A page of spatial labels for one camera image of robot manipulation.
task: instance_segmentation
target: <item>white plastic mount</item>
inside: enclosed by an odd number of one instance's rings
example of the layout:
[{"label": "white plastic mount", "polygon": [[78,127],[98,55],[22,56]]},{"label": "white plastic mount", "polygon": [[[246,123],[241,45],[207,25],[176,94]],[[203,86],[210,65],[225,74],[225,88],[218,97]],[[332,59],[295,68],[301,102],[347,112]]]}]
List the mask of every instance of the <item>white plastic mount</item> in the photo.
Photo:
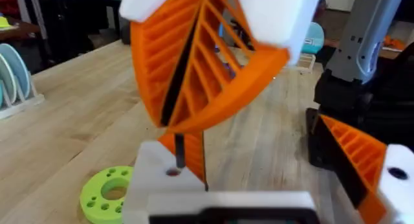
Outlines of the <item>white plastic mount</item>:
[{"label": "white plastic mount", "polygon": [[[144,22],[166,0],[122,0],[120,14]],[[319,0],[239,0],[253,37],[261,43],[288,48],[295,65]]]},{"label": "white plastic mount", "polygon": [[239,0],[258,42],[288,48],[289,65],[299,58],[319,0]]},{"label": "white plastic mount", "polygon": [[381,224],[414,223],[414,153],[409,148],[388,146],[378,196],[387,208]]},{"label": "white plastic mount", "polygon": [[204,183],[187,168],[177,176],[166,175],[175,163],[161,143],[141,145],[122,208],[125,224],[148,224],[150,216],[198,214],[209,207],[315,210],[308,192],[205,192]]}]

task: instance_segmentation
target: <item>orange object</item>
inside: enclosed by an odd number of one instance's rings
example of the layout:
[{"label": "orange object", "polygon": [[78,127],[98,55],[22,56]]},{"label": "orange object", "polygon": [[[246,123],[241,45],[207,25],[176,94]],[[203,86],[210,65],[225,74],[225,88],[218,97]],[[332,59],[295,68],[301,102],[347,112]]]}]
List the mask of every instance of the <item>orange object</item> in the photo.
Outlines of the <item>orange object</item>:
[{"label": "orange object", "polygon": [[321,118],[367,188],[367,195],[358,207],[362,219],[367,224],[378,223],[386,213],[376,196],[386,145],[331,117],[321,115]]},{"label": "orange object", "polygon": [[391,39],[391,36],[386,36],[384,38],[384,46],[398,50],[404,50],[406,48],[406,44],[403,41],[399,39]]},{"label": "orange object", "polygon": [[[171,153],[175,154],[175,136],[167,133],[158,139]],[[202,133],[184,135],[185,159],[187,168],[202,182],[206,183],[204,145]]]},{"label": "orange object", "polygon": [[[289,60],[287,49],[248,50],[224,20],[227,9],[247,31],[236,0],[167,0],[144,23],[131,24],[135,76],[152,121],[169,132],[194,133],[220,123],[251,102]],[[243,68],[218,35],[219,25],[250,57]],[[214,53],[220,48],[235,77]]]}]

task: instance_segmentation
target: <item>wooden workbench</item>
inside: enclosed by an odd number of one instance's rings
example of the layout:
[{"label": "wooden workbench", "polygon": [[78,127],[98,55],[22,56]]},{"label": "wooden workbench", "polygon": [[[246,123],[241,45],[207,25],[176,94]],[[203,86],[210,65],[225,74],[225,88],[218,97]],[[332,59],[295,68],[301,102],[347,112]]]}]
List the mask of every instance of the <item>wooden workbench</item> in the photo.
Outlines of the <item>wooden workbench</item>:
[{"label": "wooden workbench", "polygon": [[[320,72],[283,71],[249,106],[206,131],[211,190],[308,190],[321,219],[334,223],[331,191],[343,190],[332,188],[331,172],[307,162],[305,147],[305,109],[316,106]],[[0,121],[0,224],[88,223],[82,186],[100,170],[133,165],[140,143],[163,131],[147,116],[130,49],[119,42],[34,82],[46,101]]]}]

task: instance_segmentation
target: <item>green circular part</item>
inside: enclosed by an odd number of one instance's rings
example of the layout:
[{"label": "green circular part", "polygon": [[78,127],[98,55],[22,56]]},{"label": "green circular part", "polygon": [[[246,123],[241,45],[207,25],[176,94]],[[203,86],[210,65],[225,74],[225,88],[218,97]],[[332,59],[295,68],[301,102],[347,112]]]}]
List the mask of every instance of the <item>green circular part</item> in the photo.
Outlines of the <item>green circular part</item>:
[{"label": "green circular part", "polygon": [[80,205],[91,223],[122,224],[125,197],[109,200],[104,196],[114,188],[127,188],[132,172],[130,166],[115,166],[97,173],[86,183],[80,194]]}]

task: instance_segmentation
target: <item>gray robotic arm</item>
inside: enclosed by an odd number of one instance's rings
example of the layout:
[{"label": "gray robotic arm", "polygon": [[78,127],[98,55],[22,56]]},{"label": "gray robotic arm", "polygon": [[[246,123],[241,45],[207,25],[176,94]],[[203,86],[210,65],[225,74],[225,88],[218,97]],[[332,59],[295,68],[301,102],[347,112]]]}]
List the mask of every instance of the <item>gray robotic arm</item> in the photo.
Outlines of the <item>gray robotic arm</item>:
[{"label": "gray robotic arm", "polygon": [[332,76],[366,84],[401,0],[355,0],[340,46],[326,66]]}]

